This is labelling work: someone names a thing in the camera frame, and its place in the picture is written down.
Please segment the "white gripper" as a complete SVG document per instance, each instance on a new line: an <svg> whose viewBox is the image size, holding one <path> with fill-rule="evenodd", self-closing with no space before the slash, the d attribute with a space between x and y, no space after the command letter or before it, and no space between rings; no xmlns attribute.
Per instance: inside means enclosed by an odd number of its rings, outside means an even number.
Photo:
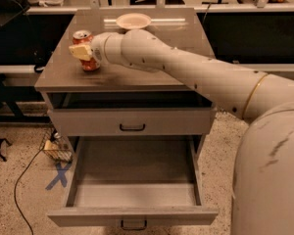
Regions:
<svg viewBox="0 0 294 235"><path fill-rule="evenodd" d="M105 45L108 38L111 36L110 32L104 32L95 35L88 43L75 44L69 47L71 54L83 61L90 61L92 56L98 64L107 64L108 60L105 53Z"/></svg>

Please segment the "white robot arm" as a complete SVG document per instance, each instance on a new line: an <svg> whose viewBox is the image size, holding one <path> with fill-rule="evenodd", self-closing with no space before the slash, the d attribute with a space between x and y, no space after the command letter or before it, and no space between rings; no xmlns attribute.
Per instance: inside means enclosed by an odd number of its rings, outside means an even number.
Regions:
<svg viewBox="0 0 294 235"><path fill-rule="evenodd" d="M77 43L83 61L155 69L248 122L235 159L231 235L294 235L294 81L182 51L143 29Z"/></svg>

